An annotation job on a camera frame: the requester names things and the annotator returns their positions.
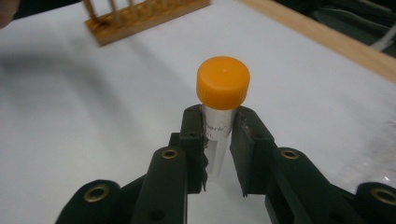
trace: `wooden peg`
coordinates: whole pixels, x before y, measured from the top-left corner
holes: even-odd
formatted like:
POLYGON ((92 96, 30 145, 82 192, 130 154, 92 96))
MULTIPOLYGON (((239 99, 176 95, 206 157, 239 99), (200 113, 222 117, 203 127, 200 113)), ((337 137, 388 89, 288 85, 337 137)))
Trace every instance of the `wooden peg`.
POLYGON ((137 16, 137 11, 136 8, 134 7, 134 0, 128 0, 129 2, 129 9, 131 10, 131 14, 134 17, 134 20, 139 20, 139 17, 137 16))
POLYGON ((90 14, 91 20, 99 23, 99 20, 95 15, 95 9, 93 8, 91 0, 83 0, 83 3, 84 3, 85 8, 87 8, 88 13, 90 14))
POLYGON ((117 6, 114 0, 108 0, 111 6, 112 14, 117 25, 122 26, 120 13, 117 11, 117 6))

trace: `clamp jaw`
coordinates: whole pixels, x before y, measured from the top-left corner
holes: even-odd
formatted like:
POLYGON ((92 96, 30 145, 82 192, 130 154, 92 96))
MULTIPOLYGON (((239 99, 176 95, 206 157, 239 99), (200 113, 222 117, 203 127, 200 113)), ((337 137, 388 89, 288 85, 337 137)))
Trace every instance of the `clamp jaw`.
MULTIPOLYGON (((180 133, 154 153, 145 175, 123 188, 108 180, 83 186, 56 223, 187 223, 187 195, 200 193, 207 180, 204 148, 201 106, 194 105, 184 111, 180 133)), ((243 196, 265 194, 273 223, 396 223, 396 189, 363 183, 354 195, 337 188, 304 153, 277 147, 249 108, 238 107, 230 150, 243 196)))

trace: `table surface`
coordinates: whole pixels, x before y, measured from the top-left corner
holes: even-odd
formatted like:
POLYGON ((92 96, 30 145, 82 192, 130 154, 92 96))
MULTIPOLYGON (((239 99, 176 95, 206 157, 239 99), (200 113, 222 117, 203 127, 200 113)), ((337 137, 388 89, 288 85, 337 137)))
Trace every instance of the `table surface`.
POLYGON ((307 36, 350 61, 396 83, 396 59, 307 18, 274 0, 239 0, 263 15, 307 36))
MULTIPOLYGON (((244 106, 280 147, 351 192, 369 180, 395 187, 394 83, 237 1, 101 48, 87 18, 77 4, 0 31, 0 223, 53 223, 82 185, 144 174, 199 104, 199 65, 218 55, 247 65, 244 106)), ((264 196, 242 197, 230 152, 207 192, 189 195, 188 219, 270 223, 264 196)))

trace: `screw hole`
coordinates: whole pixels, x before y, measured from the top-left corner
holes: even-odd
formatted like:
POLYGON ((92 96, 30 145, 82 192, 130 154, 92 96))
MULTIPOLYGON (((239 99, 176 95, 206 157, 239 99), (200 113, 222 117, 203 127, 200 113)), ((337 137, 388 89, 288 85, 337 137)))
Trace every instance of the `screw hole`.
POLYGON ((291 150, 287 150, 287 149, 282 150, 282 151, 280 152, 280 154, 281 154, 284 158, 290 159, 290 160, 296 160, 296 159, 298 159, 298 158, 300 157, 299 154, 297 154, 296 152, 291 151, 291 150))
POLYGON ((396 194, 387 189, 372 189, 371 193, 382 203, 396 205, 396 194))
POLYGON ((109 192, 110 189, 108 188, 107 185, 105 184, 96 185, 88 189, 87 192, 85 192, 84 200, 88 203, 97 203, 103 200, 108 195, 109 192))
POLYGON ((161 221, 165 218, 165 212, 162 210, 154 210, 149 215, 149 218, 153 221, 161 221))
POLYGON ((174 149, 167 149, 163 151, 161 155, 163 156, 164 159, 173 159, 178 155, 178 152, 174 149))

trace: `wooden edge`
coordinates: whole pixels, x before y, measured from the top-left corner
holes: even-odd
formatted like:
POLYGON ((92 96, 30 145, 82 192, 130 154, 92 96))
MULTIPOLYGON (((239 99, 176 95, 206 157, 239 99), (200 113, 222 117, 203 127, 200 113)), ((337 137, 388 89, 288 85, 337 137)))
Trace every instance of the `wooden edge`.
POLYGON ((396 83, 396 59, 299 14, 273 0, 239 0, 381 77, 396 83))

